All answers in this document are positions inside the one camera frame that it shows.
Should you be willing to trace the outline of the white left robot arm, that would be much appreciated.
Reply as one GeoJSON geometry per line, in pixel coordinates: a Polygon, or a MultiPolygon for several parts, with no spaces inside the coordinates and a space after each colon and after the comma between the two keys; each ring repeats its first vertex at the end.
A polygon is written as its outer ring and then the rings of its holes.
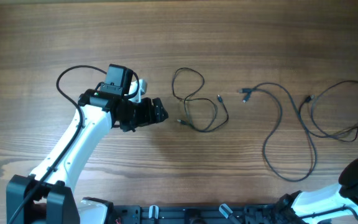
{"type": "Polygon", "coordinates": [[[6,189],[8,223],[120,223],[107,200],[73,192],[90,155],[115,124],[124,131],[161,123],[168,118],[160,98],[143,98],[146,84],[137,74],[110,64],[106,79],[82,93],[71,124],[48,156],[27,176],[14,175],[6,189]]]}

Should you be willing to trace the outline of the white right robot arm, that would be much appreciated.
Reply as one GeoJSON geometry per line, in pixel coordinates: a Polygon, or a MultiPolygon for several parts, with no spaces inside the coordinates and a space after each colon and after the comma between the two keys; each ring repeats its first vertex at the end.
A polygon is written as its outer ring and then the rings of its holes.
{"type": "Polygon", "coordinates": [[[341,173],[338,183],[312,192],[297,192],[282,208],[288,223],[319,223],[352,215],[358,221],[358,158],[341,173]]]}

